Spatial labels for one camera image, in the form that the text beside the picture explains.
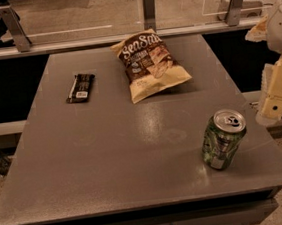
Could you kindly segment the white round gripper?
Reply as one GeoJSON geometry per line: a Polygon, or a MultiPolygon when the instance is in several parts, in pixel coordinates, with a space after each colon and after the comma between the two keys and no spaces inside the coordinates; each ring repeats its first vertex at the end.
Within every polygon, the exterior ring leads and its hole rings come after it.
{"type": "Polygon", "coordinates": [[[276,0],[268,16],[262,17],[246,33],[245,39],[249,42],[267,40],[269,49],[281,54],[275,64],[264,66],[255,118],[260,125],[275,125],[282,118],[282,0],[276,0]]]}

